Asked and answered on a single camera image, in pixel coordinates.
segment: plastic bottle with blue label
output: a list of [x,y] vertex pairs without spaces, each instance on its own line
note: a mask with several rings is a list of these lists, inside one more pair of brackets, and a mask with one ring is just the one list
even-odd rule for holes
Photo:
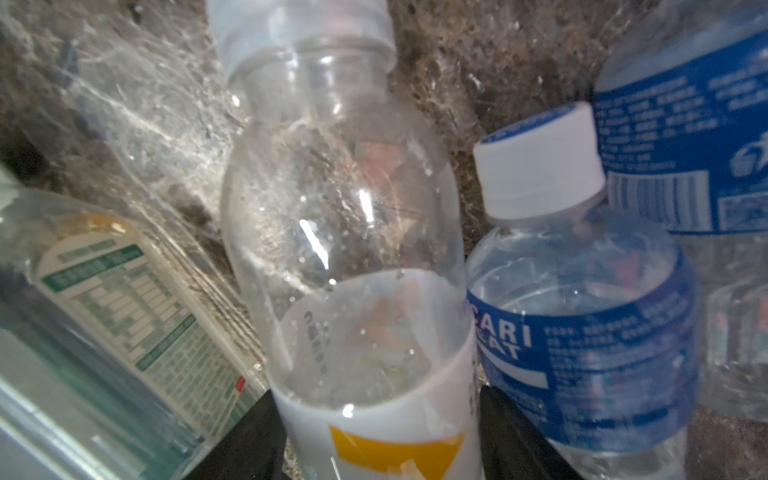
[[699,402],[768,421],[768,5],[661,2],[594,109],[611,206],[678,235],[701,275]]
[[488,136],[475,162],[496,225],[467,265],[489,382],[583,477],[683,480],[696,279],[658,224],[604,205],[589,104]]

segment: bottle label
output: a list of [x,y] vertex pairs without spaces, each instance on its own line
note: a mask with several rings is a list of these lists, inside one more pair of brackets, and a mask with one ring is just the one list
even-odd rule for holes
[[469,293],[488,381],[556,442],[604,452],[657,445],[695,407],[695,285],[681,254],[651,293],[589,315],[511,313]]
[[678,234],[768,230],[768,32],[597,92],[608,200]]
[[292,368],[269,377],[305,478],[478,480],[469,318],[463,291],[420,269],[294,300],[274,340]]
[[256,399],[140,241],[66,237],[43,256],[38,287],[198,432],[221,436]]

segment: plastic bottle with green label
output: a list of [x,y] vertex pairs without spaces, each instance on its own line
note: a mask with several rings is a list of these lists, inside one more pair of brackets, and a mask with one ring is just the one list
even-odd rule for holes
[[179,478],[250,386],[132,223],[0,178],[0,463]]

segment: nutrition facts table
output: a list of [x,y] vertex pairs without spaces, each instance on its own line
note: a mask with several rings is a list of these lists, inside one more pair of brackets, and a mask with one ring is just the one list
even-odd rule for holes
[[115,246],[41,280],[205,432],[226,431],[255,402],[245,380],[144,251],[137,244]]

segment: red tag on label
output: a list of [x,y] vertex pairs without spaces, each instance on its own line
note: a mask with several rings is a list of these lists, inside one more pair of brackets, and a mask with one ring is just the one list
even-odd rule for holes
[[245,379],[243,377],[240,377],[237,380],[237,384],[235,385],[235,390],[237,390],[237,393],[243,393],[244,388],[245,388]]

